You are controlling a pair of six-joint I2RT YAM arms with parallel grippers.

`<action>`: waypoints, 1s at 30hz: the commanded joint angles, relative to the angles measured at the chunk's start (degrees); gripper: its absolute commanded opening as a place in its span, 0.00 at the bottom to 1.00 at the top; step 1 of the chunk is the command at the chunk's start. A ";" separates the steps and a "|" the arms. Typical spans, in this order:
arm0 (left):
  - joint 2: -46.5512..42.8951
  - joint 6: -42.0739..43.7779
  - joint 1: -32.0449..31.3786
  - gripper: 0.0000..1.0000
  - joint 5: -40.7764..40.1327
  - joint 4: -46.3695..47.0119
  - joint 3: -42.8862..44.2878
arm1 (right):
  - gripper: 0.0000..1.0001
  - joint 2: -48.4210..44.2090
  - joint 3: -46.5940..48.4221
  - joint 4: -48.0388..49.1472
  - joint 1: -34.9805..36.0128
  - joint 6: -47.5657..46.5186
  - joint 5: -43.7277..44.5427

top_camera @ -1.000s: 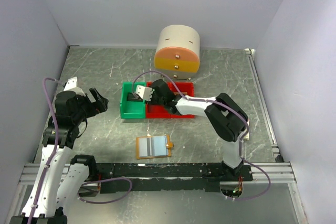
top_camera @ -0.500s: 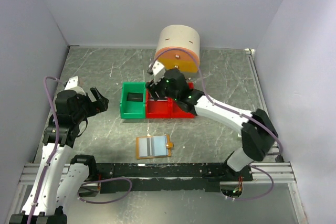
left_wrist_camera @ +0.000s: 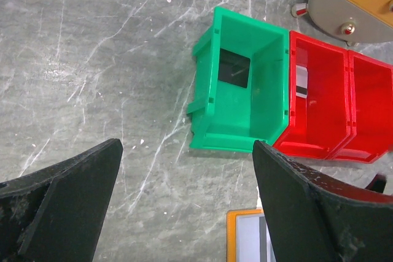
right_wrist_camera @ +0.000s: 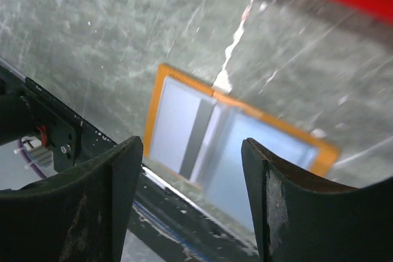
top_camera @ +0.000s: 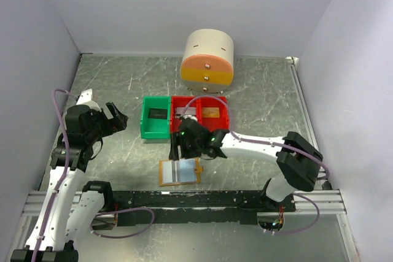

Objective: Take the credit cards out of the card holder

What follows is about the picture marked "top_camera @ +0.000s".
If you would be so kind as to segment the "silver striped card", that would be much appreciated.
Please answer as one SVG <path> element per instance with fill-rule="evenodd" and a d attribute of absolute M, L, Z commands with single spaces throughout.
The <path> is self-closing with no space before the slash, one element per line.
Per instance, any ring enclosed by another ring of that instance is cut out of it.
<path fill-rule="evenodd" d="M 188 108 L 177 107 L 177 108 L 175 108 L 174 116 L 176 118 L 179 118 L 179 117 L 192 117 L 192 116 L 196 117 L 197 116 L 196 108 L 194 108 L 194 107 L 188 107 Z"/>
<path fill-rule="evenodd" d="M 161 164 L 162 184 L 177 183 L 178 161 L 163 161 Z"/>

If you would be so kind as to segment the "tan leather card holder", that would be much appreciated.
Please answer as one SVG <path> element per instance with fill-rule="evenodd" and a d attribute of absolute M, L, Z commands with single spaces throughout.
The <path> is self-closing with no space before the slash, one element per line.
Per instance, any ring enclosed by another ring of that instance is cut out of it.
<path fill-rule="evenodd" d="M 161 176 L 161 164 L 163 161 L 171 160 L 161 160 L 159 162 L 159 186 L 176 186 L 176 185 L 190 185 L 195 183 L 200 183 L 201 174 L 203 173 L 203 167 L 199 164 L 199 158 L 191 159 L 179 159 L 178 166 L 178 181 L 177 183 L 162 184 Z"/>

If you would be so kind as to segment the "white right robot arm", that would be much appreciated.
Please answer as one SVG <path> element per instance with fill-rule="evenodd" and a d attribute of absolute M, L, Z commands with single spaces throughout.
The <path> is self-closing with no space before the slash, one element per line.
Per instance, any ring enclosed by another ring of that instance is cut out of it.
<path fill-rule="evenodd" d="M 192 118 L 181 118 L 178 131 L 170 135 L 169 159 L 248 157 L 278 165 L 260 197 L 267 211 L 276 210 L 296 191 L 311 192 L 319 180 L 323 156 L 303 136 L 289 131 L 284 137 L 258 137 L 228 129 L 208 130 Z"/>

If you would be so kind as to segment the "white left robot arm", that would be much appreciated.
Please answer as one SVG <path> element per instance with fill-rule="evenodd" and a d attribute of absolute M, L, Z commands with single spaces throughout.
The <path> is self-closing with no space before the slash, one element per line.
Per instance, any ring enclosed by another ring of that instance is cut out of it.
<path fill-rule="evenodd" d="M 70 107 L 59 115 L 61 135 L 52 152 L 50 181 L 35 227 L 22 249 L 15 249 L 11 261 L 77 261 L 77 241 L 88 230 L 96 214 L 110 211 L 115 198 L 109 182 L 92 181 L 84 186 L 81 204 L 72 208 L 89 161 L 96 157 L 93 146 L 104 137 L 126 129 L 128 117 L 113 102 L 106 103 L 112 114 L 92 102 Z"/>

